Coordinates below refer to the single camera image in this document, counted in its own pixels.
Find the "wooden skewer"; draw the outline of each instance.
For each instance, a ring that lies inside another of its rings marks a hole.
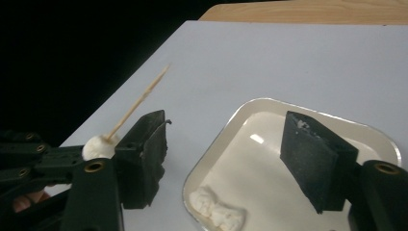
[[[115,128],[111,131],[111,133],[108,135],[106,138],[107,141],[111,139],[111,137],[117,132],[117,130],[123,125],[123,123],[128,119],[128,117],[132,114],[132,112],[140,105],[140,103],[149,95],[149,93],[156,87],[156,85],[162,80],[163,76],[166,74],[168,68],[170,67],[170,64],[165,66],[165,68],[160,72],[160,74],[156,77],[155,80],[144,90],[144,93],[141,95],[141,97],[136,100],[136,102],[132,105],[132,107],[129,109],[129,111],[123,116],[123,118],[117,123]]]

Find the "white table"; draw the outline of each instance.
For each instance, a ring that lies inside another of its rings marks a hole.
[[[151,207],[124,211],[127,231],[202,230],[184,208],[184,181],[232,114],[254,98],[374,127],[396,143],[408,169],[408,26],[188,21],[63,146],[110,132],[167,64],[162,82],[118,131],[123,137],[161,109],[173,122],[160,190]]]

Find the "rectangular plate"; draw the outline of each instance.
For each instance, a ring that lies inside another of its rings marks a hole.
[[[211,188],[217,200],[246,210],[242,230],[349,230],[350,204],[342,212],[317,214],[280,160],[287,111],[315,118],[357,147],[360,164],[382,160],[401,166],[394,142],[368,125],[269,98],[254,99],[233,114],[186,179],[185,206],[205,230],[218,229],[190,204],[190,193],[200,186]]]

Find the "white marshmallow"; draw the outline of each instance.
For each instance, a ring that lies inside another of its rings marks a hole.
[[[210,219],[222,231],[239,231],[245,220],[245,212],[218,203],[214,206]]]
[[[96,158],[111,159],[115,154],[115,147],[119,143],[119,137],[114,134],[109,140],[107,135],[92,137],[82,149],[82,157],[85,161]]]
[[[216,204],[216,196],[209,188],[199,187],[190,194],[190,203],[195,211],[209,217]]]

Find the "brass screw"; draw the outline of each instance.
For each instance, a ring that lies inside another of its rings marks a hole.
[[[102,161],[92,162],[85,166],[84,171],[87,173],[93,173],[93,172],[103,169],[104,166],[105,166],[105,163]]]
[[[27,175],[29,172],[30,172],[30,170],[28,168],[23,168],[22,170],[20,170],[18,172],[18,176],[23,177],[23,176]]]
[[[45,149],[45,145],[42,144],[42,145],[40,145],[40,146],[37,147],[37,152],[41,152],[41,151],[43,151],[44,149]]]
[[[379,171],[381,171],[383,173],[386,173],[386,174],[390,174],[390,175],[399,174],[399,169],[397,169],[397,168],[395,168],[393,166],[387,165],[387,164],[382,164],[381,163],[381,164],[376,164],[374,166],[375,166],[375,168],[377,168],[377,170],[379,170]]]
[[[34,134],[33,134],[33,133],[29,133],[29,134],[27,134],[27,136],[26,136],[26,140],[29,141],[29,140],[31,140],[33,137],[34,137]]]

